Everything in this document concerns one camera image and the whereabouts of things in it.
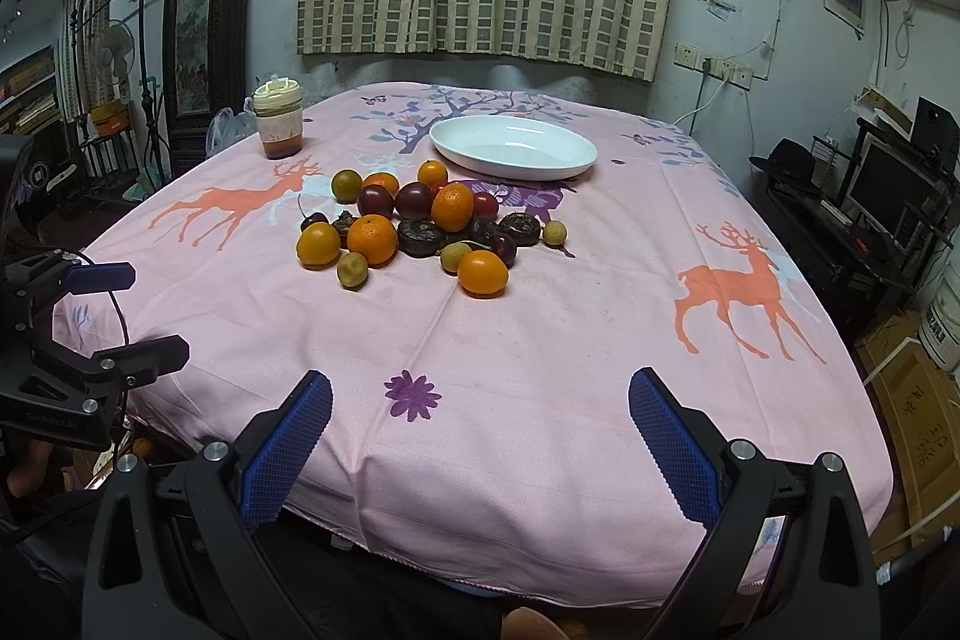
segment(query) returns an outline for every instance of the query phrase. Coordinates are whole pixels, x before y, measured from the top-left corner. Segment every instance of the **oval plate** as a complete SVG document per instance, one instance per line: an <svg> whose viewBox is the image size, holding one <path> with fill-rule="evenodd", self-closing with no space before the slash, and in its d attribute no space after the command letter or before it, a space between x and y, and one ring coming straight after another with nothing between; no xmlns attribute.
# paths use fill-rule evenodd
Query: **oval plate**
<svg viewBox="0 0 960 640"><path fill-rule="evenodd" d="M430 140L453 163L515 180L563 180L586 172L597 148L580 134L510 115L465 115L440 121Z"/></svg>

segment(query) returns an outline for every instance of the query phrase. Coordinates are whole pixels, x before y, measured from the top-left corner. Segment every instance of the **person's hand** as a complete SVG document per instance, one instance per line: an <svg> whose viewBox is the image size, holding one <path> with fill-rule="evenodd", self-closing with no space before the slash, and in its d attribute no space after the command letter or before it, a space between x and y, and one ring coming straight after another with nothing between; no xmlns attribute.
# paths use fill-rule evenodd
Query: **person's hand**
<svg viewBox="0 0 960 640"><path fill-rule="evenodd" d="M30 440L26 452L7 476L7 487L13 497L27 497L40 488L47 474L47 461L53 452L52 442Z"/></svg>

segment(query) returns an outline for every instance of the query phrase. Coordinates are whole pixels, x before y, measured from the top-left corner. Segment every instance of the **deer antlers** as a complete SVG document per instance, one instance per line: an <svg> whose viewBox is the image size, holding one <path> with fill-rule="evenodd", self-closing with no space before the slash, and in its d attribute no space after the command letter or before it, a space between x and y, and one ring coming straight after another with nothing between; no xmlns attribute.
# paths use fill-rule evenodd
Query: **deer antlers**
<svg viewBox="0 0 960 640"><path fill-rule="evenodd" d="M704 237L709 239L711 242L716 242L720 245L720 247L730 247L731 249L737 250L744 250L748 247L760 247L763 249L763 244L759 239L757 239L757 237L753 236L750 232L741 232L740 229L738 229L729 221L725 221L724 224L720 226L720 234L724 237L724 239L728 239L728 241L732 242L733 244L726 244L726 242L720 242L720 239L712 237L707 226L697 226L697 232L699 234L703 234Z"/></svg>
<svg viewBox="0 0 960 640"><path fill-rule="evenodd" d="M301 158L301 160L296 161L294 164L290 164L284 172L280 171L282 164L277 164L274 167L274 176L275 177L286 177L287 175L318 175L320 172L320 166L318 164L307 164L307 161L310 160L310 156L306 158Z"/></svg>

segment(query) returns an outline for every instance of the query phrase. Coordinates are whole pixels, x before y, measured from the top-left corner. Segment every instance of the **monitor screen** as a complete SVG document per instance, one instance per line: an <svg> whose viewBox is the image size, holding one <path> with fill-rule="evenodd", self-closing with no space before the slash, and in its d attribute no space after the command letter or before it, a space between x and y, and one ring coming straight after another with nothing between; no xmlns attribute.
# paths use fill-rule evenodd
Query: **monitor screen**
<svg viewBox="0 0 960 640"><path fill-rule="evenodd" d="M936 190L917 172L880 145L870 145L857 172L850 191L851 200L867 213L872 223L877 223L899 244L909 241L917 226L912 213L904 217L901 232L896 226L904 213L904 203L909 202L923 209L923 202Z"/></svg>

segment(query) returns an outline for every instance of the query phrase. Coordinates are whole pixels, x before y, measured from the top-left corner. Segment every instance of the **white bucket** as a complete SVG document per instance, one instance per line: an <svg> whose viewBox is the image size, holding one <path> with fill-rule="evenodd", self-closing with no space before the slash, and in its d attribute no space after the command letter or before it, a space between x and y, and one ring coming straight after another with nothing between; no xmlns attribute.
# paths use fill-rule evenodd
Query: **white bucket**
<svg viewBox="0 0 960 640"><path fill-rule="evenodd" d="M945 372L960 365L960 274L951 263L920 322L920 342Z"/></svg>

